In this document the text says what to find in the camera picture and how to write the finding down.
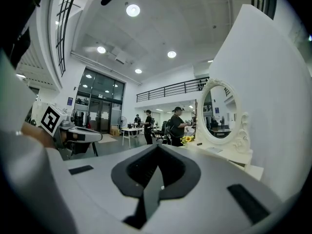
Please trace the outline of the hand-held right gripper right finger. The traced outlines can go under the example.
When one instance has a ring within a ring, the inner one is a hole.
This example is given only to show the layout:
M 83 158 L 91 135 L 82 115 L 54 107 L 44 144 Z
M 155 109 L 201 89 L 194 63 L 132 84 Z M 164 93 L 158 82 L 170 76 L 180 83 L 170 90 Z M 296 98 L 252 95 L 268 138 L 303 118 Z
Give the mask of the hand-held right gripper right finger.
M 262 182 L 223 158 L 179 147 L 170 147 L 193 160 L 201 170 L 196 186 L 181 199 L 160 202 L 145 224 L 149 234 L 257 234 L 267 233 L 289 209 L 289 202 L 280 198 Z M 246 194 L 232 194 L 229 187 L 241 185 L 263 207 L 253 223 L 240 206 L 254 204 Z

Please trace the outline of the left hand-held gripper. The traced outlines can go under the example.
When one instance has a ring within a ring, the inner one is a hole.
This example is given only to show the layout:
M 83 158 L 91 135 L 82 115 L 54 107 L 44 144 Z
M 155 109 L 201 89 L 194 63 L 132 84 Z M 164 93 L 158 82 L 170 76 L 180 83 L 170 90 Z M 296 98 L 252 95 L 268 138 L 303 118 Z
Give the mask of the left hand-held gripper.
M 39 117 L 42 135 L 39 140 L 44 147 L 66 150 L 72 155 L 73 141 L 94 143 L 102 140 L 100 132 L 75 126 L 72 117 L 53 104 L 42 104 L 42 111 L 43 114 Z

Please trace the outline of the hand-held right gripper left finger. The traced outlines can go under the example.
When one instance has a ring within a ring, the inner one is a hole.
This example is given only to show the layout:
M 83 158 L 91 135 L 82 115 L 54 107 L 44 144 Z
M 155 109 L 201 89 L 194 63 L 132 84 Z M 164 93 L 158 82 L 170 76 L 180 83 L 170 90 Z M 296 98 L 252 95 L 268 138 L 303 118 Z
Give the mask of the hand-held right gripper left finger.
M 138 230 L 123 220 L 133 215 L 138 200 L 124 196 L 111 179 L 119 162 L 143 151 L 127 151 L 63 162 L 63 197 L 80 234 L 157 234 L 158 223 L 150 220 Z

